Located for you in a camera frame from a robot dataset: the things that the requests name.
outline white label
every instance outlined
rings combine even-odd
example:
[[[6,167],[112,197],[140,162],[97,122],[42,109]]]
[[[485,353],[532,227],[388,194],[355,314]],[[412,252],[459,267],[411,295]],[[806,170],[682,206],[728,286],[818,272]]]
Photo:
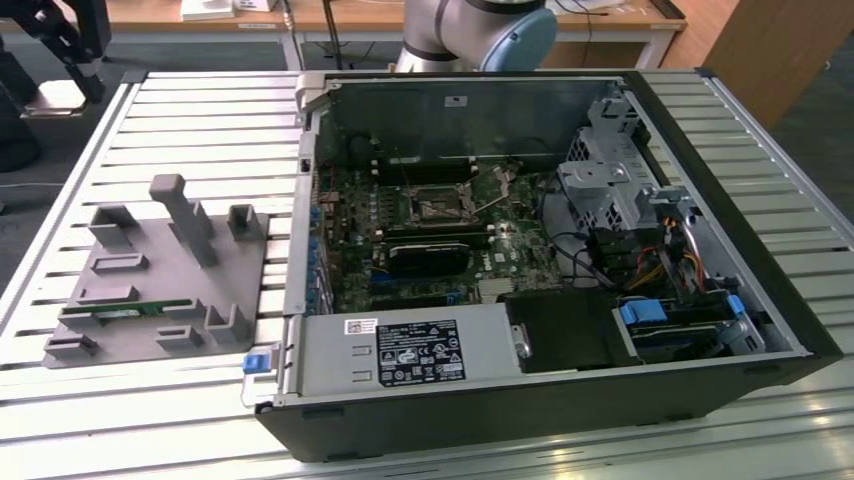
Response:
[[[124,317],[139,317],[140,313],[137,310],[113,310],[110,312],[94,312],[94,316],[97,318],[124,318]]]
[[[448,363],[445,365],[436,365],[436,370],[441,372],[459,372],[463,369],[461,363]]]
[[[468,97],[444,97],[444,107],[464,107],[468,105]]]
[[[237,28],[260,28],[264,30],[272,30],[276,28],[275,23],[239,23]]]
[[[361,333],[376,333],[375,318],[352,318],[344,321],[344,335],[359,335]]]

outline yellow wire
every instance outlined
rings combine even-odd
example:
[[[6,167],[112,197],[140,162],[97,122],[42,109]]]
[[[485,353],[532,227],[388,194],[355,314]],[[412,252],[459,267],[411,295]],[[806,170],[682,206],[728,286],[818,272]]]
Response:
[[[655,276],[658,276],[659,273],[662,273],[662,270],[664,269],[664,267],[662,267],[660,265],[658,267],[655,267],[652,270],[650,270],[650,272],[640,278],[638,279],[638,281],[635,281],[630,286],[628,286],[628,290],[634,290],[635,288],[638,288],[640,285],[643,285],[646,282],[648,282],[650,280],[652,280],[652,278],[655,278]]]
[[[691,261],[691,263],[694,264],[694,271],[696,273],[696,288],[702,292],[704,290],[704,288],[702,286],[702,283],[703,283],[703,262],[692,253],[688,253],[688,252],[684,252],[684,258],[687,258]]]

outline motherboard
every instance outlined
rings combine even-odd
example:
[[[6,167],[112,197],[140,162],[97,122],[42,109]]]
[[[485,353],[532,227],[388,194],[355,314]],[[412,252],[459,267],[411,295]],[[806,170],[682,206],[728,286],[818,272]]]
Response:
[[[539,173],[512,159],[377,158],[316,178],[336,313],[493,303],[560,286]]]

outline barcode sticker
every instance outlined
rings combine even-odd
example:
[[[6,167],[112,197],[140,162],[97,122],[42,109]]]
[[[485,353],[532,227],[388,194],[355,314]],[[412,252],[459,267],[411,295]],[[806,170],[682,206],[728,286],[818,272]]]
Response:
[[[344,321],[344,335],[360,335],[376,332],[375,318],[352,318]]]

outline wooden desk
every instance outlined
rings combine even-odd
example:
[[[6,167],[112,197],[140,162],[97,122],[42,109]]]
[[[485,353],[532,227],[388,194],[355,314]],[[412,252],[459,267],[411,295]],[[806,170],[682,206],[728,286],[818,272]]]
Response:
[[[563,0],[563,4],[572,9],[570,0]],[[296,39],[284,39],[284,52],[288,65],[295,65],[299,64],[303,44],[328,42],[329,35],[320,0],[291,0],[291,5]],[[341,42],[399,42],[401,40],[401,0],[333,0],[332,12]],[[636,66],[656,68],[675,32],[684,29],[684,20],[664,18],[650,0],[627,0],[624,7],[606,8],[596,12],[608,13],[608,15],[590,17],[591,39],[586,15],[558,15],[558,42],[584,43],[591,40],[596,43],[642,43],[644,47]]]
[[[64,3],[57,2],[65,12],[65,17],[73,22],[76,16]],[[106,0],[109,13],[109,25],[114,41],[128,42],[128,39],[144,38],[128,34],[165,34],[169,41],[188,43],[173,34],[201,33],[247,33],[260,31],[284,31],[284,17],[281,4],[276,4],[271,12],[235,11],[233,18],[217,18],[213,20],[196,20],[181,22],[180,0]],[[21,30],[14,24],[0,25],[0,33],[18,33]]]
[[[180,0],[106,0],[114,43],[277,42],[288,68],[299,69],[305,42],[329,41],[320,0],[291,0],[295,35],[285,31],[281,5],[272,12],[237,11],[235,18],[180,21]],[[664,18],[648,0],[628,0],[627,7],[599,10],[607,16],[558,16],[558,41],[631,42],[644,45],[636,66],[658,67],[674,33],[684,20]],[[73,12],[62,7],[69,19]],[[399,42],[403,33],[401,0],[333,0],[332,9],[341,41]],[[30,41],[14,25],[0,25],[9,43]]]
[[[851,33],[851,0],[674,0],[690,22],[663,60],[704,66],[764,128],[795,103]]]

